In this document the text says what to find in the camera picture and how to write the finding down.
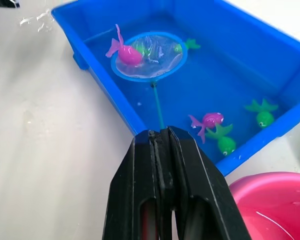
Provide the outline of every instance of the pink basin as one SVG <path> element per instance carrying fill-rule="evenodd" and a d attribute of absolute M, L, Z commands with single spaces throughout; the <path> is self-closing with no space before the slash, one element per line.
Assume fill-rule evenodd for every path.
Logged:
<path fill-rule="evenodd" d="M 270 172 L 230 186 L 253 240 L 300 240 L 300 174 Z"/>

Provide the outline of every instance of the blue plastic tray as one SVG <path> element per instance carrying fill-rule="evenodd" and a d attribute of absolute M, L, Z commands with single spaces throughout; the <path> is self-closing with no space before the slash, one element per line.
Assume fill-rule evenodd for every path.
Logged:
<path fill-rule="evenodd" d="M 148 83 L 115 75 L 105 57 L 119 24 L 125 40 L 144 32 L 167 32 L 184 41 L 195 38 L 201 49 L 158 82 L 163 119 L 189 131 L 223 175 L 300 121 L 300 42 L 222 0 L 79 0 L 55 8 L 81 69 L 89 70 L 131 131 L 159 130 L 154 93 Z M 243 106 L 266 98 L 279 105 L 277 119 L 261 130 L 256 114 Z M 233 124 L 230 137 L 240 146 L 224 156 L 217 143 L 201 143 L 188 115 L 201 120 L 220 112 Z"/>

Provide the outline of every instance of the purple toy fish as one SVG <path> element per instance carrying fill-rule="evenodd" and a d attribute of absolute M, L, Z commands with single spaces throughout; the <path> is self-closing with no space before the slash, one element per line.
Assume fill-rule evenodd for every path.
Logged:
<path fill-rule="evenodd" d="M 205 143 L 206 136 L 205 136 L 205 129 L 213 129 L 216 124 L 222 124 L 224 121 L 224 116 L 220 112 L 211 112 L 207 113 L 203 116 L 202 122 L 199 122 L 194 116 L 189 115 L 190 119 L 192 120 L 191 127 L 195 129 L 196 127 L 201 127 L 201 130 L 198 133 L 198 136 L 201 137 L 202 143 Z"/>
<path fill-rule="evenodd" d="M 118 51 L 119 59 L 127 65 L 138 65 L 142 62 L 142 54 L 134 49 L 132 46 L 124 45 L 124 39 L 120 34 L 120 28 L 118 24 L 115 25 L 118 33 L 119 41 L 112 38 L 111 47 L 109 51 L 105 54 L 106 57 L 111 58 L 111 56 Z"/>

